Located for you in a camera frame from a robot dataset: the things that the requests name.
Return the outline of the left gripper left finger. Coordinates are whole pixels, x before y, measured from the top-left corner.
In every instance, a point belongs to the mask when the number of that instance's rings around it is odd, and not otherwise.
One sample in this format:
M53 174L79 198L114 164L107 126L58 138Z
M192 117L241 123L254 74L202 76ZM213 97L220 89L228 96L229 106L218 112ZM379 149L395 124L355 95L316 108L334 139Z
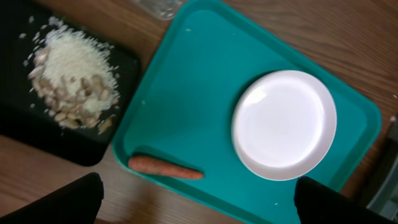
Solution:
M1 217L1 223L94 223L103 199L101 177L92 172Z

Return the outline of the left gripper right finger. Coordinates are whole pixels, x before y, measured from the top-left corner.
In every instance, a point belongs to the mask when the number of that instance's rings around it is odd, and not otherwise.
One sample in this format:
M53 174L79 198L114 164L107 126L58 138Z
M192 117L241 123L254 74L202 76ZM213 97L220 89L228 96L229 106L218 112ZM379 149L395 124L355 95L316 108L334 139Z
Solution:
M296 182L294 204L301 224L393 223L309 177Z

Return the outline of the orange carrot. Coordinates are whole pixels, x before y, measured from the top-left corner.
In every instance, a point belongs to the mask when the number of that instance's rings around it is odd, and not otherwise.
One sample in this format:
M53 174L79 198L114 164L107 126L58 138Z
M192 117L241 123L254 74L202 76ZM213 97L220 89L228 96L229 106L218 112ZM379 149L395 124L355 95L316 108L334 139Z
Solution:
M204 174L186 167L178 166L158 158L138 155L133 156L128 161L131 170L149 175L160 175L166 177L175 177L180 179L202 179Z

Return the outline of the white plate with food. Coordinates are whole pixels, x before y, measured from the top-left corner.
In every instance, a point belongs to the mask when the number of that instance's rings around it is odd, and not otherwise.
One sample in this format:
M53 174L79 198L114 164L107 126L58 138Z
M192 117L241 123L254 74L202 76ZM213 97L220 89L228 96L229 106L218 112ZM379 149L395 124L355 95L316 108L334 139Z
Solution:
M328 88L297 71L268 73L244 91L231 137L240 161L263 179L292 180L314 169L336 135L337 112Z

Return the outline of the pile of peanut shells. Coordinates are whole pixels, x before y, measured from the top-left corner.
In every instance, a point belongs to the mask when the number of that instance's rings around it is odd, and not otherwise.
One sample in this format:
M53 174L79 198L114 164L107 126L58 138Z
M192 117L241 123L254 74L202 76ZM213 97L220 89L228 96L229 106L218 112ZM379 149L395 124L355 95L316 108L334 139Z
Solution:
M46 113L59 126L105 132L111 118L101 115L119 103L111 68L98 57L70 57L50 48L40 50L28 74L32 90L44 100Z

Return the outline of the pile of white rice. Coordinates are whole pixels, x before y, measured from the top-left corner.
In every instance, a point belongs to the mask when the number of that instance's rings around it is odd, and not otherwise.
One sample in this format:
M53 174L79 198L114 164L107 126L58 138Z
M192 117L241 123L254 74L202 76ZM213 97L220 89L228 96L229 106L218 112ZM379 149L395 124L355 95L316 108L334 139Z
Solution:
M119 103L119 75L109 62L112 45L55 16L39 27L32 43L23 64L33 67L27 77L49 110L100 114Z

